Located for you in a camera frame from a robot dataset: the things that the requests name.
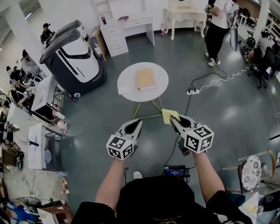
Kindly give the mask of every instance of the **power strip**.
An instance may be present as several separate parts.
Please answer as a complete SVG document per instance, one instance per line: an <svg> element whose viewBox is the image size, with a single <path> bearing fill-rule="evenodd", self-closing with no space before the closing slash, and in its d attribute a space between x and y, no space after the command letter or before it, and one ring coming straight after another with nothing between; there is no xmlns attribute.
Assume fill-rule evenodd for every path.
<svg viewBox="0 0 280 224"><path fill-rule="evenodd" d="M196 90L191 90L191 91L187 91L187 95L194 95L194 94L199 94L200 93L200 91L198 90L198 89L196 89Z"/></svg>

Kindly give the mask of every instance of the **hand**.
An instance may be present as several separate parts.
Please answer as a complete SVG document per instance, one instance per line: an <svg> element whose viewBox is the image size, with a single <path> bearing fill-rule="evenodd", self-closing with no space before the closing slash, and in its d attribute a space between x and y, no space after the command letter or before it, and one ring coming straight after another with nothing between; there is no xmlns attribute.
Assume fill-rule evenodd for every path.
<svg viewBox="0 0 280 224"><path fill-rule="evenodd" d="M205 12L206 12L206 13L209 13L209 9L211 9L211 8L212 8L211 5L206 5L206 7L205 7Z"/></svg>

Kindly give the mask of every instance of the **gray floor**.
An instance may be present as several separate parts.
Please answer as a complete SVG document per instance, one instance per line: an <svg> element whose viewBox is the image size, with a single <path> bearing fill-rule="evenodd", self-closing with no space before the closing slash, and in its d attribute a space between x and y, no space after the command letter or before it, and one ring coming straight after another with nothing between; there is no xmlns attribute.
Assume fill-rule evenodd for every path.
<svg viewBox="0 0 280 224"><path fill-rule="evenodd" d="M162 66L168 73L169 85L161 96L163 107L185 113L189 96L186 90L191 81L209 72L224 73L210 68L204 56L206 46L198 32L176 32L175 40L168 35L155 35L155 47L146 37L128 40L129 53L104 63L107 72L106 82L99 88L84 95L76 102L66 99L65 115L69 132L63 140L63 165L68 173L69 202L76 212L83 201L94 201L95 194L105 177L112 158L108 156L106 142L121 124L131 120L132 102L118 95L117 79L129 65L138 62L153 62ZM246 64L240 52L234 52L228 40L225 41L219 58L221 69L228 77L244 69ZM213 75L194 83L199 88L208 85ZM268 141L278 134L277 122L272 102L266 89L257 89L257 79L246 73L228 82L213 84L201 93L193 95L187 115L195 121L208 125L214 132L214 142L208 156L222 178L224 185L239 189L237 171L222 171L222 167L236 166L236 158L271 148L277 151L279 140ZM280 84L275 79L269 82L273 99L279 102L277 92ZM152 104L143 104L141 115L157 112ZM171 126L163 123L161 117L145 119L139 149L133 158L126 160L129 170L128 181L133 172L140 171L144 177L161 175L163 166L172 153L176 134ZM169 165L193 166L191 156L184 158L176 149ZM196 194L196 201L204 205L198 176L192 169L190 186Z"/></svg>

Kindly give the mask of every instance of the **white cable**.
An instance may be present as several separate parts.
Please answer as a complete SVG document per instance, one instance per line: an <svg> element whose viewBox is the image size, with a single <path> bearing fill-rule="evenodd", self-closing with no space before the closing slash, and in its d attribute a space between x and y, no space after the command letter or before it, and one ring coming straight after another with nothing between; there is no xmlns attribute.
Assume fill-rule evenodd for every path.
<svg viewBox="0 0 280 224"><path fill-rule="evenodd" d="M242 72L245 72L247 69L250 69L250 68L245 67L245 70L241 69L241 73L238 72L237 74L232 74L232 78L227 78L227 80L222 79L222 78L220 78L217 82L211 80L210 85L208 85L208 86L202 86L201 89L200 89L200 92L201 92L202 88L204 88L204 87L210 87L211 84L212 84L213 82L214 82L214 83L218 83L218 82L221 81L221 80L222 80L222 81L225 81L225 82L228 81L228 80L232 80L234 76L241 75Z"/></svg>
<svg viewBox="0 0 280 224"><path fill-rule="evenodd" d="M269 91L268 87L267 87L266 89L267 89L267 91L268 91L269 97L270 97L270 99L271 99L271 102L272 102L272 105L273 105L273 108L274 108L274 114L275 114L275 118L276 118L276 121L277 121L278 133L280 133L280 130L279 130L279 123L278 123L278 118L280 118L280 116L279 116L280 113L279 113L279 112L276 113L275 105L274 105L273 99L272 99L272 97L271 97L270 91Z"/></svg>

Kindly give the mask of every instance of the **yellow cloth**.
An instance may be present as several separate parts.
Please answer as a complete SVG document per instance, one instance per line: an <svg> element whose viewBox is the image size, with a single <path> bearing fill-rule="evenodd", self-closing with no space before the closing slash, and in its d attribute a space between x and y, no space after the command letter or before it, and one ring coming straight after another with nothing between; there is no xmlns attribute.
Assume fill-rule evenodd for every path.
<svg viewBox="0 0 280 224"><path fill-rule="evenodd" d="M175 117L178 121L180 121L180 118L179 118L179 114L177 111L174 111L174 110L166 110L166 109L162 109L162 116L163 116L163 122L165 124L170 124L170 116L173 116Z"/></svg>

